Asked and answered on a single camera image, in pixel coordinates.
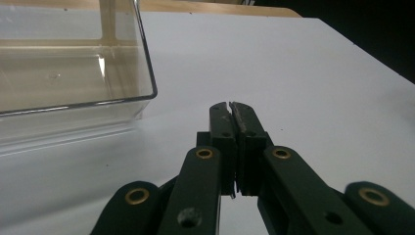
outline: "dark background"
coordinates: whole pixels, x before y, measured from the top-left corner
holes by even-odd
[[[318,18],[415,84],[413,0],[255,0],[254,4]]]

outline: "transparent box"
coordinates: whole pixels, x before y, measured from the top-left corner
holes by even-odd
[[[0,0],[0,144],[127,123],[157,87],[134,0]]]

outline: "white table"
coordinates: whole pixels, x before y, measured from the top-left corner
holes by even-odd
[[[415,206],[415,86],[316,19],[143,13],[159,96],[130,131],[0,150],[0,234],[88,234],[111,195],[175,176],[208,108],[251,105],[333,188]],[[266,234],[256,198],[222,198],[221,234]]]

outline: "clear plastic container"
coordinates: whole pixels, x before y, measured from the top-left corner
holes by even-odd
[[[134,0],[0,0],[0,144],[135,119],[157,95]]]

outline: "wooden edge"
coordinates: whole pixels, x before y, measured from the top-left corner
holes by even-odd
[[[140,11],[143,12],[180,12],[180,13],[209,13],[244,16],[289,17],[300,18],[295,11],[287,8],[257,7],[231,5],[220,3],[171,1],[171,0],[141,0]]]

